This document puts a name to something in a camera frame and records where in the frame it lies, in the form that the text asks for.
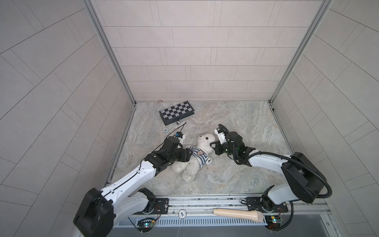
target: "black cable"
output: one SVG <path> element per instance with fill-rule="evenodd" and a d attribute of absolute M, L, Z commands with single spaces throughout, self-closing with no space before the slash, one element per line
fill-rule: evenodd
<path fill-rule="evenodd" d="M 320 181 L 321 183 L 326 187 L 326 190 L 327 190 L 327 193 L 325 194 L 321 194 L 321 195 L 317 195 L 316 198 L 329 198 L 333 191 L 332 191 L 332 188 L 330 187 L 330 185 L 326 182 L 326 180 L 324 180 L 317 172 L 313 171 L 311 168 L 309 168 L 308 166 L 306 166 L 305 164 L 293 159 L 293 158 L 288 158 L 286 156 L 283 156 L 283 155 L 278 155 L 278 154 L 275 154 L 275 153 L 271 153 L 271 152 L 263 152 L 263 151 L 259 151 L 259 152 L 256 152 L 256 153 L 253 153 L 251 155 L 249 155 L 246 159 L 246 161 L 248 159 L 250 159 L 251 157 L 255 156 L 255 155 L 272 155 L 272 156 L 276 156 L 280 159 L 283 159 L 283 160 L 287 160 L 289 161 L 290 163 L 294 164 L 294 165 L 298 165 L 298 166 L 301 166 L 302 168 L 306 169 L 308 172 L 312 173 L 314 176 L 316 176 Z"/>
<path fill-rule="evenodd" d="M 293 202 L 292 201 L 290 201 L 290 204 L 291 204 L 291 215 L 290 215 L 290 218 L 288 219 L 288 221 L 284 225 L 282 225 L 281 227 L 279 227 L 279 228 L 276 228 L 276 229 L 270 229 L 269 228 L 269 230 L 271 230 L 271 231 L 279 231 L 281 229 L 286 228 L 291 223 L 292 218 L 293 218 L 294 209 L 293 209 Z"/>

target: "striped shirt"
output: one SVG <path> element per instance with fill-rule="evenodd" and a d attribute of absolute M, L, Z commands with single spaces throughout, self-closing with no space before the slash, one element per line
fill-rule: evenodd
<path fill-rule="evenodd" d="M 208 157 L 208 154 L 199 147 L 190 146 L 189 148 L 192 150 L 192 155 L 196 157 L 199 161 L 200 169 L 203 167 L 204 164 L 209 164 L 212 162 L 212 159 Z"/>

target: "teddy bear leg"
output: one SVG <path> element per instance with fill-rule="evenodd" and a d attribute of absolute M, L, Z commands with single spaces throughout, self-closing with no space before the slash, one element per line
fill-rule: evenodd
<path fill-rule="evenodd" d="M 175 173 L 181 173 L 186 169 L 186 167 L 188 166 L 188 163 L 189 162 L 176 161 L 171 165 L 171 168 Z"/>
<path fill-rule="evenodd" d="M 192 157 L 188 163 L 189 164 L 187 168 L 184 170 L 182 178 L 186 182 L 191 182 L 192 180 L 194 180 L 197 172 L 199 171 L 200 164 L 199 161 L 194 157 Z"/>

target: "beige handle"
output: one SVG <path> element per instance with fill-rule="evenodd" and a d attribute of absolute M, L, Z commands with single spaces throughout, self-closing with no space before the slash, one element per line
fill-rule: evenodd
<path fill-rule="evenodd" d="M 254 222 L 263 222 L 263 214 L 259 211 L 242 211 L 233 209 L 216 208 L 213 214 L 221 217 L 233 217 L 240 219 L 252 220 Z"/>

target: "metal base plate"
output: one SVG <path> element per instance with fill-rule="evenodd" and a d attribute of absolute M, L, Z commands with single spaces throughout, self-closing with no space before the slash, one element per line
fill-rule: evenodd
<path fill-rule="evenodd" d="M 286 205 L 286 203 L 282 203 L 280 205 L 277 205 L 272 211 L 268 212 L 266 211 L 262 206 L 261 206 L 261 202 L 260 202 L 260 199 L 261 197 L 247 197 L 246 198 L 246 201 L 248 203 L 254 203 L 256 204 L 256 206 L 254 207 L 253 205 L 248 205 L 247 208 L 249 209 L 249 211 L 251 210 L 257 210 L 257 211 L 260 211 L 260 212 L 263 212 L 263 213 L 271 213 L 271 212 L 288 212 L 288 207 Z"/>
<path fill-rule="evenodd" d="M 155 199 L 155 205 L 159 207 L 161 212 L 159 214 L 167 214 L 168 212 L 168 198 L 156 198 Z M 143 213 L 143 212 L 136 212 L 134 215 L 157 215 L 157 211 L 154 208 L 151 213 Z"/>

